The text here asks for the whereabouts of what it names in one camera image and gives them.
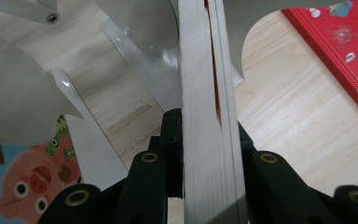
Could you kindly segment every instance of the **wood grain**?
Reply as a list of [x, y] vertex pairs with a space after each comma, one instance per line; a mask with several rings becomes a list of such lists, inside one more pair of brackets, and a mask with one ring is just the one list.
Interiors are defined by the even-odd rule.
[[[163, 112], [101, 30], [93, 1], [58, 0], [58, 9], [62, 20], [52, 26], [0, 13], [0, 36], [46, 70], [62, 68], [130, 166]], [[237, 113], [256, 147], [280, 153], [329, 195], [358, 185], [358, 107], [279, 12], [251, 31], [243, 63]], [[183, 202], [169, 207], [169, 223], [184, 223]]]

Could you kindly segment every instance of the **screw head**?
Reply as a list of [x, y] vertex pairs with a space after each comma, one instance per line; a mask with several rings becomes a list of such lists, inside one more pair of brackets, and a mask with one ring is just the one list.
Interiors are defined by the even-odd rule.
[[54, 24], [60, 20], [60, 15], [57, 13], [51, 13], [46, 17], [48, 23]]

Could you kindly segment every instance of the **white plastic part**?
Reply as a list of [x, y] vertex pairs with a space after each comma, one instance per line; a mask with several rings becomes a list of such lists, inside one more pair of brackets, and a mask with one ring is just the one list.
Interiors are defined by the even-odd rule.
[[[234, 86], [243, 81], [241, 53], [252, 26], [286, 7], [327, 6], [338, 0], [224, 0]], [[181, 106], [176, 0], [97, 0], [102, 27], [164, 111]]]
[[78, 119], [71, 115], [65, 116], [84, 183], [95, 185], [100, 190], [109, 188], [127, 176], [127, 168], [66, 74], [57, 68], [48, 72], [84, 117]]
[[82, 117], [33, 58], [0, 39], [0, 143], [44, 144], [62, 114]]
[[44, 24], [60, 18], [56, 0], [0, 0], [0, 11]]
[[224, 0], [231, 62], [242, 74], [242, 47], [252, 27], [269, 13], [289, 7], [323, 7], [343, 0]]
[[138, 38], [124, 24], [104, 16], [101, 26], [161, 108], [168, 111], [181, 107], [177, 48], [150, 46], [149, 52], [144, 52], [132, 42]]

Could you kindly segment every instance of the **colorful book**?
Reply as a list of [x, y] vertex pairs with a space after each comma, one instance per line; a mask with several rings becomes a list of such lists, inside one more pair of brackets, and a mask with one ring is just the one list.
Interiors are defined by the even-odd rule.
[[358, 0], [282, 12], [358, 104]]
[[41, 146], [0, 145], [0, 223], [37, 223], [65, 188], [82, 182], [64, 116]]

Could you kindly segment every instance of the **black clamp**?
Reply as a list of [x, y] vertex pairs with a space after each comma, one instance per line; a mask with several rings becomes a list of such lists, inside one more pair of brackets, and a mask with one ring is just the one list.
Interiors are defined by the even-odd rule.
[[[329, 197], [310, 188], [280, 155], [257, 151], [240, 128], [248, 218], [252, 224], [358, 224], [358, 187]], [[183, 198], [182, 114], [164, 114], [161, 136], [133, 159], [127, 178], [100, 191], [79, 184], [61, 192], [39, 223], [160, 224], [167, 198]]]

